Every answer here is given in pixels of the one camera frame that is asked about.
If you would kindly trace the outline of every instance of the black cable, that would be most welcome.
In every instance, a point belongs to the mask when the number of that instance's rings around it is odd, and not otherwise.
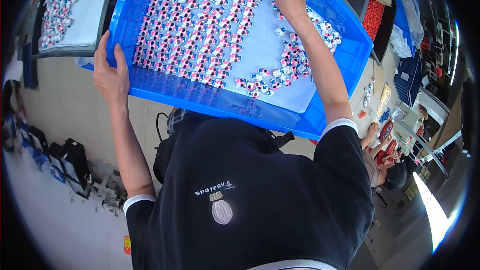
[[[156,132],[157,132],[158,135],[159,135],[158,138],[160,139],[160,145],[162,145],[163,140],[162,140],[162,136],[160,135],[160,129],[159,129],[159,126],[158,126],[158,125],[159,125],[159,122],[158,122],[159,119],[158,119],[158,118],[160,117],[160,115],[164,115],[164,116],[167,118],[167,120],[168,120],[169,117],[168,117],[168,116],[166,115],[166,113],[164,113],[164,112],[159,112],[159,113],[156,115],[156,118],[157,118],[157,119],[156,119],[156,122],[155,122],[155,124],[157,125],[157,126],[156,126],[156,128],[157,128],[157,129],[156,129]]]

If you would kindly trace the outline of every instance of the worker in black shirt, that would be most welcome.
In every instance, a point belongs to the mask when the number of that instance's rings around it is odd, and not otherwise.
[[[282,153],[244,121],[186,113],[158,195],[129,120],[123,51],[116,45],[110,67],[110,33],[102,37],[93,77],[110,107],[135,269],[345,269],[365,238],[372,190],[339,67],[305,0],[276,4],[302,41],[324,107],[313,160]]]

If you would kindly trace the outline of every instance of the black t-shirt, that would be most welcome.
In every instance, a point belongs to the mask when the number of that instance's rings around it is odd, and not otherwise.
[[[134,269],[349,265],[374,213],[355,129],[328,130],[312,161],[238,119],[183,121],[156,202],[125,203]]]

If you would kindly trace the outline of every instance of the plaid fabric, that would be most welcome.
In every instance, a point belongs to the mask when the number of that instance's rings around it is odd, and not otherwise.
[[[170,116],[168,117],[169,119],[166,122],[167,124],[166,132],[168,133],[169,136],[171,136],[175,132],[175,124],[182,122],[183,117],[185,117],[185,114],[188,112],[189,111],[186,109],[179,108],[170,114]]]

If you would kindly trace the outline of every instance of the fluorescent light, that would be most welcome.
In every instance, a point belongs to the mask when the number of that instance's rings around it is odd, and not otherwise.
[[[438,203],[437,199],[435,199],[427,185],[420,179],[417,172],[413,172],[413,178],[417,183],[418,191],[420,192],[421,199],[425,205],[425,209],[427,210],[427,216],[430,222],[430,230],[432,231],[432,252],[435,252],[453,221],[449,221],[447,219],[447,216],[445,215],[445,212]]]
[[[450,80],[450,86],[453,85],[453,78],[455,78],[455,70],[457,68],[456,64],[457,64],[457,61],[459,60],[459,58],[458,58],[459,57],[459,51],[458,51],[459,50],[459,47],[458,47],[459,44],[458,43],[460,42],[460,33],[459,33],[459,26],[458,26],[458,23],[456,21],[455,21],[455,27],[456,27],[456,32],[457,32],[456,33],[456,36],[457,36],[456,37],[456,39],[457,39],[456,40],[456,43],[457,43],[456,46],[457,47],[456,47],[456,50],[455,50],[455,64],[453,65],[453,73],[452,73],[452,79]]]

